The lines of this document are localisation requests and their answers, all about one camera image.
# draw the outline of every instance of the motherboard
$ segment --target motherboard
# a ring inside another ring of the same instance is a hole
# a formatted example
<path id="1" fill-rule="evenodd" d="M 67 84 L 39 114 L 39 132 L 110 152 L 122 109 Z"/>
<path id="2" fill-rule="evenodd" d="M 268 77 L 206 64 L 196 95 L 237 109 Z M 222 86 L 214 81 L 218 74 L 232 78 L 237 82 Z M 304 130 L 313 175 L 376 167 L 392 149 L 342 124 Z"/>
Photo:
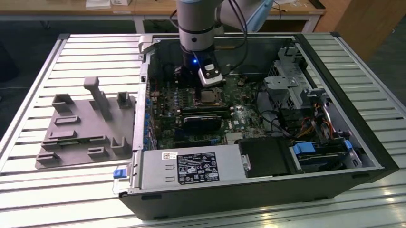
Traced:
<path id="1" fill-rule="evenodd" d="M 257 86 L 238 76 L 209 89 L 179 88 L 175 82 L 153 85 L 158 148 L 225 145 L 265 137 L 254 105 Z"/>

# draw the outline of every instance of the blue latch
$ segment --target blue latch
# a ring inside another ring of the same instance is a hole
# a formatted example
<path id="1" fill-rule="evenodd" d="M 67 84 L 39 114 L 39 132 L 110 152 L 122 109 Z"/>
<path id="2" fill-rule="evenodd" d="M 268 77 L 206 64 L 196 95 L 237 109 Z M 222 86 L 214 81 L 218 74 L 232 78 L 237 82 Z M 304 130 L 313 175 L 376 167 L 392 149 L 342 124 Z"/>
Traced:
<path id="1" fill-rule="evenodd" d="M 350 151 L 350 150 L 353 149 L 352 142 L 350 142 L 349 140 L 346 140 L 346 141 L 344 142 L 344 144 L 345 144 L 348 150 Z"/>
<path id="2" fill-rule="evenodd" d="M 317 150 L 310 142 L 301 142 L 293 146 L 293 151 L 296 154 L 301 153 L 314 153 Z"/>
<path id="3" fill-rule="evenodd" d="M 127 169 L 119 169 L 114 171 L 114 178 L 126 178 L 127 177 Z"/>

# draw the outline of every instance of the wooden table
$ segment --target wooden table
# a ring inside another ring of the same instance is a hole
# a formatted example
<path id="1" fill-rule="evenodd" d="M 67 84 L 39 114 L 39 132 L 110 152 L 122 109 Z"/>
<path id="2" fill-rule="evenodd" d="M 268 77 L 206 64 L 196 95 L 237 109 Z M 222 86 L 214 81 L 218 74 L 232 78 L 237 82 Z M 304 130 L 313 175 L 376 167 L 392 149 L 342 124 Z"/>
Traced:
<path id="1" fill-rule="evenodd" d="M 86 0 L 0 0 L 0 21 L 134 20 L 137 0 L 129 6 L 86 9 Z"/>
<path id="2" fill-rule="evenodd" d="M 0 0 L 0 20 L 133 20 L 138 33 L 145 33 L 145 20 L 169 19 L 177 8 L 177 0 L 133 0 L 129 6 L 86 10 L 86 0 Z M 281 5 L 273 9 L 268 20 L 305 20 L 302 32 L 313 32 L 325 10 L 317 9 L 309 0 Z"/>
<path id="3" fill-rule="evenodd" d="M 177 0 L 137 0 L 135 25 L 138 33 L 145 33 L 145 20 L 169 19 L 175 8 Z M 320 17 L 326 12 L 324 9 L 318 10 L 309 0 L 298 0 L 297 3 L 284 4 L 281 5 L 281 9 L 286 12 L 280 13 L 278 9 L 273 9 L 268 20 L 305 20 L 306 24 L 302 30 L 305 33 L 313 32 Z"/>

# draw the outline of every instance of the white label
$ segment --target white label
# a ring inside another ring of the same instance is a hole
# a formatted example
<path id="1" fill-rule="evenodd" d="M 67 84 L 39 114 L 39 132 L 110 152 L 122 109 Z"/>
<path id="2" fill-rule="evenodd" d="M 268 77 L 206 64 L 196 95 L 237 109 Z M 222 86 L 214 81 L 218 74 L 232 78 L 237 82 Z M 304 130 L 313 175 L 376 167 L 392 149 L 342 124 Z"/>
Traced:
<path id="1" fill-rule="evenodd" d="M 178 152 L 163 152 L 163 160 L 177 159 Z"/>
<path id="2" fill-rule="evenodd" d="M 117 14 L 130 14 L 131 12 L 130 11 L 114 11 L 114 13 L 117 13 Z"/>

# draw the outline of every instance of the vertical post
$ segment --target vertical post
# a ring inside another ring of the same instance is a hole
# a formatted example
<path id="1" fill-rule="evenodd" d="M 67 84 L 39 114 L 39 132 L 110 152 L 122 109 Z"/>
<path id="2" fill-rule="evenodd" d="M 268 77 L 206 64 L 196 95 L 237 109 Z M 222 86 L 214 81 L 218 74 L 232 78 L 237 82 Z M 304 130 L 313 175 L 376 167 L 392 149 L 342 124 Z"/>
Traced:
<path id="1" fill-rule="evenodd" d="M 113 114 L 109 110 L 109 101 L 105 93 L 99 90 L 99 78 L 98 77 L 86 77 L 83 87 L 90 90 L 91 95 L 94 96 L 95 102 L 99 106 L 105 121 L 113 119 Z"/>

